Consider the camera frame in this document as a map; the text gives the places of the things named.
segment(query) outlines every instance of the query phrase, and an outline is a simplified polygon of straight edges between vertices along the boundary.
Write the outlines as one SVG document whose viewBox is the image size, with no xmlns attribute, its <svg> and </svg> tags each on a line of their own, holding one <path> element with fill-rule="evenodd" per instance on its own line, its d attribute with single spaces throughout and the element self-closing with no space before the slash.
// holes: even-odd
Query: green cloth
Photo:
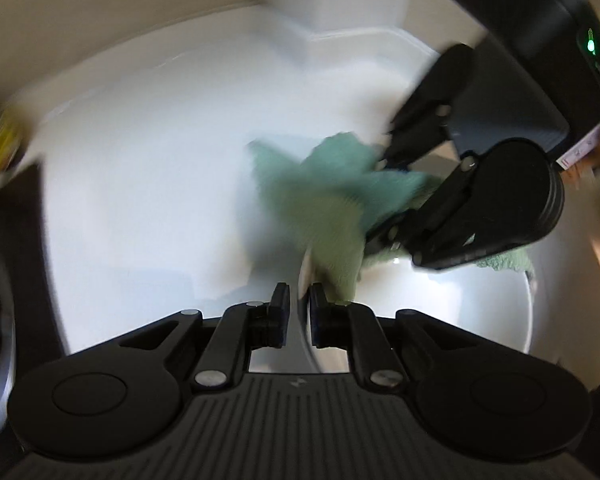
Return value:
<svg viewBox="0 0 600 480">
<path fill-rule="evenodd" d="M 265 208 L 288 226 L 300 250 L 311 248 L 316 266 L 345 301 L 356 293 L 366 232 L 396 212 L 418 208 L 441 182 L 417 171 L 374 171 L 378 152 L 350 133 L 328 137 L 302 162 L 258 140 L 250 150 Z M 383 251 L 364 264 L 397 254 Z M 478 264 L 532 270 L 524 250 Z"/>
</svg>

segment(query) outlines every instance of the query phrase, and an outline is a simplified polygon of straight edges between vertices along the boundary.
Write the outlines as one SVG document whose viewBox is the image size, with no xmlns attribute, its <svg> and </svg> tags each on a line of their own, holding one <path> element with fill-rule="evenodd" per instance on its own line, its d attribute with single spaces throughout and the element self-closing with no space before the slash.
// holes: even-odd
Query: white bowl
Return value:
<svg viewBox="0 0 600 480">
<path fill-rule="evenodd" d="M 299 291 L 305 296 L 315 267 L 308 251 L 300 272 Z M 532 335 L 532 287 L 524 272 L 493 270 L 475 265 L 442 272 L 413 267 L 400 258 L 363 269 L 354 298 L 376 316 L 395 317 L 410 308 L 521 352 L 528 352 Z M 346 352 L 311 346 L 323 372 L 348 369 Z"/>
</svg>

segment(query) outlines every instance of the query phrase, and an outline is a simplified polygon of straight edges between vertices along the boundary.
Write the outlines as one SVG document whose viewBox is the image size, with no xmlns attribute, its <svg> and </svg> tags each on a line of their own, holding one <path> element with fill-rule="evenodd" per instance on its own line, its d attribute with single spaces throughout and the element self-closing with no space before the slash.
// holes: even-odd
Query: teal cloth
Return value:
<svg viewBox="0 0 600 480">
<path fill-rule="evenodd" d="M 363 262 L 365 234 L 392 214 L 418 208 L 441 179 L 417 171 L 374 171 L 378 152 L 351 133 L 328 137 L 302 162 L 256 140 L 253 174 L 265 208 L 288 226 L 300 250 L 311 248 L 341 300 L 356 293 L 360 269 L 397 255 L 383 251 Z M 531 272 L 524 250 L 478 263 Z"/>
</svg>

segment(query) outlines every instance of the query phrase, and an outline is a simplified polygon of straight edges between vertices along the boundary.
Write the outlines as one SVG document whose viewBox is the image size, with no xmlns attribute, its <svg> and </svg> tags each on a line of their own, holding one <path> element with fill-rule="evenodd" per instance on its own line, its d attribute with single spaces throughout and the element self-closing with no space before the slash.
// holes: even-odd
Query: ribbed black surface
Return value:
<svg viewBox="0 0 600 480">
<path fill-rule="evenodd" d="M 171 431 L 102 463 L 30 454 L 6 480 L 315 480 L 592 478 L 562 455 L 497 465 L 442 446 L 402 399 L 372 394 L 348 374 L 247 374 L 238 388 L 197 397 Z"/>
</svg>

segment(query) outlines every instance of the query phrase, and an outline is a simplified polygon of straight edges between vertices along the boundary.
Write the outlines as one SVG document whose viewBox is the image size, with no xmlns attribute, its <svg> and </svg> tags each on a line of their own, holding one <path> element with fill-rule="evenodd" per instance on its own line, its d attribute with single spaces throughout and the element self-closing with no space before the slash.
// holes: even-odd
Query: metal screw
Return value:
<svg viewBox="0 0 600 480">
<path fill-rule="evenodd" d="M 477 164 L 476 160 L 471 155 L 466 156 L 460 163 L 460 170 L 461 171 L 472 170 L 476 164 Z"/>
<path fill-rule="evenodd" d="M 394 225 L 391 229 L 389 229 L 389 232 L 386 234 L 386 237 L 393 242 L 395 240 L 395 237 L 397 237 L 398 235 L 398 231 L 398 226 Z"/>
<path fill-rule="evenodd" d="M 395 388 L 404 377 L 395 370 L 376 370 L 371 374 L 371 382 L 383 388 Z"/>
<path fill-rule="evenodd" d="M 450 105 L 440 105 L 436 108 L 436 115 L 438 117 L 447 117 L 451 113 Z"/>
<path fill-rule="evenodd" d="M 196 374 L 196 382 L 200 386 L 222 386 L 226 382 L 226 375 L 220 370 L 203 370 Z"/>
</svg>

